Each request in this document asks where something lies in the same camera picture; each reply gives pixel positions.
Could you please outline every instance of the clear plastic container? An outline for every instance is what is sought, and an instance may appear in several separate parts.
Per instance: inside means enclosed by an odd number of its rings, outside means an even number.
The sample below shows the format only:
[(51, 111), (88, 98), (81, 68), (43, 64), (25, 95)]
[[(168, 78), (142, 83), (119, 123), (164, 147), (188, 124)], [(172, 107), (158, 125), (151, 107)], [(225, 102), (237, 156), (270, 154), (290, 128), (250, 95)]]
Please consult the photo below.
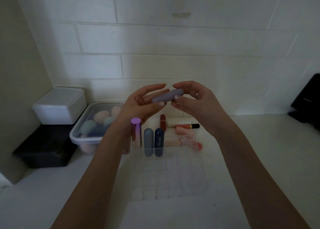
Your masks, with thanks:
[[(163, 149), (161, 157), (156, 149)], [(203, 195), (208, 182), (195, 136), (165, 136), (164, 148), (131, 149), (132, 201)]]
[[(77, 144), (85, 154), (94, 154), (99, 143), (101, 142), (103, 134), (109, 128), (112, 118), (114, 119), (116, 117), (115, 114), (118, 113), (114, 111), (119, 111), (122, 105), (123, 103), (121, 102), (95, 102), (90, 104), (71, 130), (71, 141), (74, 144)], [(111, 120), (107, 122), (109, 123), (108, 125), (103, 125), (101, 122), (96, 122), (97, 119), (95, 121), (96, 114), (101, 111), (107, 111), (110, 114), (109, 119)]]
[(84, 90), (55, 87), (33, 104), (43, 125), (72, 125), (87, 107)]

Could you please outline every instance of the plastic lid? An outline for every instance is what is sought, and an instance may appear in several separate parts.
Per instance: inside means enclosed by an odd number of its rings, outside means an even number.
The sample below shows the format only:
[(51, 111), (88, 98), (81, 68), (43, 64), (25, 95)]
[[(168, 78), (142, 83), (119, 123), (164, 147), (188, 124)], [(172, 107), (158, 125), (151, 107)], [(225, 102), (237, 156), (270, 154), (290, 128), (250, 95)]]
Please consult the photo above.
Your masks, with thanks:
[(55, 87), (33, 104), (33, 108), (67, 109), (84, 93), (78, 88)]

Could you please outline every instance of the clear acrylic organizer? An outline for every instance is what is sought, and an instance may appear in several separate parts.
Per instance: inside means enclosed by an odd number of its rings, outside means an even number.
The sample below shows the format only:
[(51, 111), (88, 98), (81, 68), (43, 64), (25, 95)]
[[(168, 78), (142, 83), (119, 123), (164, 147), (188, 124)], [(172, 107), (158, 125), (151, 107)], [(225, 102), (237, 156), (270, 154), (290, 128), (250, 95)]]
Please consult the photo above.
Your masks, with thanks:
[[(163, 149), (161, 157), (155, 155)], [(208, 182), (195, 136), (164, 138), (164, 148), (132, 148), (130, 197), (132, 201), (198, 196)]]

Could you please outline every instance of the black cap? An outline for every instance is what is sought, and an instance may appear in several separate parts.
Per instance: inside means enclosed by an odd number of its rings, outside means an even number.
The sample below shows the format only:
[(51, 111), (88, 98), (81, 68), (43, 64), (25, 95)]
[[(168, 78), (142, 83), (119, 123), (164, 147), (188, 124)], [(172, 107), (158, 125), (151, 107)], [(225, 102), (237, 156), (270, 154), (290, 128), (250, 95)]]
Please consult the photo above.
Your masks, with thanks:
[(198, 129), (200, 128), (200, 125), (199, 124), (191, 124), (191, 129)]

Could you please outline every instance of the white tiled wall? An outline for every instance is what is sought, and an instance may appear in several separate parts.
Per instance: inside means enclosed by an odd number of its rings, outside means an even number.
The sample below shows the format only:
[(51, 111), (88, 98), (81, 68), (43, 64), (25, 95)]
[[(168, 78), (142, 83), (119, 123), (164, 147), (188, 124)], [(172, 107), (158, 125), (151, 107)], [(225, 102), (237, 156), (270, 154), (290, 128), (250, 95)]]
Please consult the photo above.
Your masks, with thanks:
[(320, 71), (319, 0), (19, 2), (53, 84), (88, 100), (195, 80), (229, 114), (285, 113)]

